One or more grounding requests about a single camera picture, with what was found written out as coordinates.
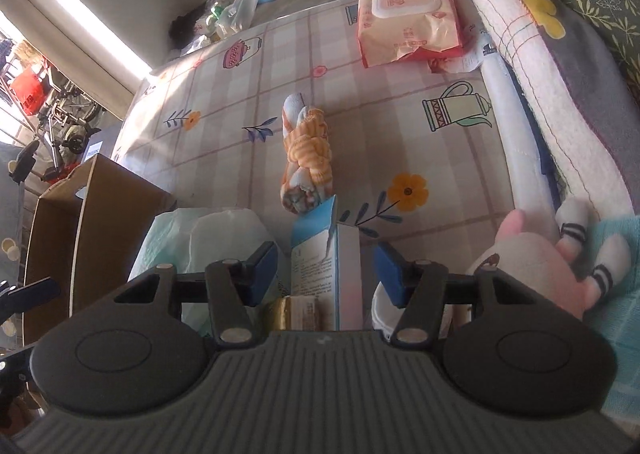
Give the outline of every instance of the plush toy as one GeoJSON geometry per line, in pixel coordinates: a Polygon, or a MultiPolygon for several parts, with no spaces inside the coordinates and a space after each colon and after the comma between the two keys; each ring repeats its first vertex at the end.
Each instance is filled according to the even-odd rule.
{"type": "Polygon", "coordinates": [[[586,242],[589,206],[567,198],[556,213],[560,240],[553,245],[545,238],[524,232],[525,213],[511,211],[495,237],[495,244],[471,266],[490,264],[516,278],[559,307],[581,319],[585,310],[619,283],[631,267],[631,252],[623,236],[614,234],[602,244],[591,275],[575,278],[570,264],[586,242]]]}

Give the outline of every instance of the plush toy ear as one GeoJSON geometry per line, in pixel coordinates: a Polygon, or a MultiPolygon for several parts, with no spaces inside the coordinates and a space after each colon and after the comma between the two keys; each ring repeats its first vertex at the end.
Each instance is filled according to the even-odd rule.
{"type": "Polygon", "coordinates": [[[495,235],[495,242],[505,240],[511,236],[517,236],[524,229],[525,214],[522,210],[512,210],[507,214],[504,221],[498,228],[498,233],[495,235]]]}

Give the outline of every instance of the plush toy foot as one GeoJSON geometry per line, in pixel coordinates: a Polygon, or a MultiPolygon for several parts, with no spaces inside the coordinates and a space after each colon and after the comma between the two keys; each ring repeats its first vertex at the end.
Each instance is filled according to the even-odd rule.
{"type": "Polygon", "coordinates": [[[598,251],[596,266],[584,280],[585,309],[592,307],[598,299],[617,285],[631,268],[631,251],[626,239],[620,234],[609,236],[598,251]]]}
{"type": "Polygon", "coordinates": [[[566,262],[574,262],[586,242],[589,206],[578,198],[565,199],[556,212],[556,223],[560,228],[560,240],[556,243],[556,250],[566,262]]]}

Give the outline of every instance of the open carton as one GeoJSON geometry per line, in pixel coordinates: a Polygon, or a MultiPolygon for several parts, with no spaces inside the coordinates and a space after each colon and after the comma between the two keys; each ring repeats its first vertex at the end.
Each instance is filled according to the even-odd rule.
{"type": "Polygon", "coordinates": [[[360,233],[336,222],[335,196],[300,216],[291,235],[291,293],[318,298],[322,331],[362,329],[360,233]]]}
{"type": "Polygon", "coordinates": [[[101,154],[42,194],[24,282],[52,277],[62,294],[24,314],[24,343],[124,284],[154,218],[174,201],[101,154]]]}

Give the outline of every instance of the rolled towel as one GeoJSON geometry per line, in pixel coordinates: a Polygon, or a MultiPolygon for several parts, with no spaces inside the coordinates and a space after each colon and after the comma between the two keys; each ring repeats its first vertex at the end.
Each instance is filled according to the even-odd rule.
{"type": "Polygon", "coordinates": [[[289,212],[304,214],[334,194],[324,113],[306,106],[301,94],[289,95],[282,107],[282,134],[288,163],[280,199],[289,212]]]}

